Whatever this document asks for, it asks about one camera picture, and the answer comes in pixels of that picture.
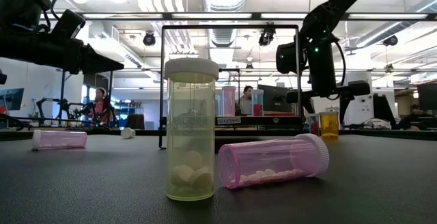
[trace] black table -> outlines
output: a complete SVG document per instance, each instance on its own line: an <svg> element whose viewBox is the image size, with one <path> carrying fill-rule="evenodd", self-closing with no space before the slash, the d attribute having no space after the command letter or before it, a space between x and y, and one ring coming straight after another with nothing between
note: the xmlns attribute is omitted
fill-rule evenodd
<svg viewBox="0 0 437 224"><path fill-rule="evenodd" d="M165 196L157 137L89 136L86 150L0 142L0 223L437 223L437 142L340 136L320 179Z"/></svg>

